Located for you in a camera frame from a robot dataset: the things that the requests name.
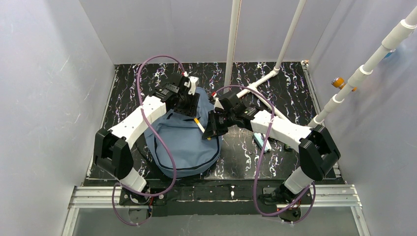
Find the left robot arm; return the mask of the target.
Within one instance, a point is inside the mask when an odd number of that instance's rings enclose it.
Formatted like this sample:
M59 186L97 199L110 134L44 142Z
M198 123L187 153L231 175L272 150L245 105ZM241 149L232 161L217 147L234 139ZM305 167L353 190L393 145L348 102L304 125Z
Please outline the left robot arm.
M134 168L132 148L152 123L169 111L188 117L197 114L199 78L174 74L140 101L140 106L119 124L97 131L93 163L117 179L121 187L140 196L151 197L147 181Z

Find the blue student backpack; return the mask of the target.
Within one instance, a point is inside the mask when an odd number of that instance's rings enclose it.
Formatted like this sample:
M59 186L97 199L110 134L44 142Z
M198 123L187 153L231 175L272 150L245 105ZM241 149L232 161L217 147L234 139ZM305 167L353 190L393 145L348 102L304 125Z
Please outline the blue student backpack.
M197 87L196 93L200 94L197 119L205 129L208 123L208 112L213 110L213 105L203 88ZM172 154L177 178L203 173L216 163L220 156L222 136L203 140L203 132L194 118L170 110L154 121L152 126ZM172 178L174 176L173 165L161 141L149 128L144 132L144 137L158 168L164 175Z

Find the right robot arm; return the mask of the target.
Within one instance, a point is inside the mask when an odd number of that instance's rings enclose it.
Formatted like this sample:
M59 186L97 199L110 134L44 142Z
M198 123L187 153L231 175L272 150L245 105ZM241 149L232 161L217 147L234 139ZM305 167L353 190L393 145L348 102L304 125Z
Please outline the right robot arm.
M299 154L300 166L280 186L280 194L294 196L314 181L327 176L341 154L329 131L322 125L301 126L275 116L256 105L246 105L230 91L220 96L208 113L203 139L226 134L238 126L289 145Z

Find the blue white eraser case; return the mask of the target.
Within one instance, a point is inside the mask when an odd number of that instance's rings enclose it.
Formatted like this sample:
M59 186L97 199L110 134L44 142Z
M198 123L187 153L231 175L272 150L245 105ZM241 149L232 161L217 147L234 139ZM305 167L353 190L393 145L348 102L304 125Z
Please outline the blue white eraser case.
M264 153L271 152L272 148L265 134L253 133L253 140L259 146L259 148L262 148L265 145Z

